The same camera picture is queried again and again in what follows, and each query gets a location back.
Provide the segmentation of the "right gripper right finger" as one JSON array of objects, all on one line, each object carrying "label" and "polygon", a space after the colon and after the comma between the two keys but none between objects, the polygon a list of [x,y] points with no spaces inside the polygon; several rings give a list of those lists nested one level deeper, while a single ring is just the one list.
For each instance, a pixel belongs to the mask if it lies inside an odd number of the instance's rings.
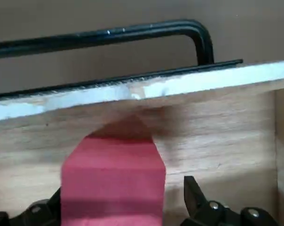
[{"label": "right gripper right finger", "polygon": [[239,213],[218,201],[208,200],[193,176],[184,177],[184,201],[189,217],[184,226],[278,226],[264,209],[243,208]]}]

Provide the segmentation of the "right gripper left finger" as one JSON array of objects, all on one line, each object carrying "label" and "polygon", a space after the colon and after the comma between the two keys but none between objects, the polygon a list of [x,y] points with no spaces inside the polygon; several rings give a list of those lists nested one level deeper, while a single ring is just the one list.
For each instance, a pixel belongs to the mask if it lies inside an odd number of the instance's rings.
[{"label": "right gripper left finger", "polygon": [[0,211],[0,226],[59,226],[61,225],[61,189],[49,199],[32,203],[21,214],[10,217]]}]

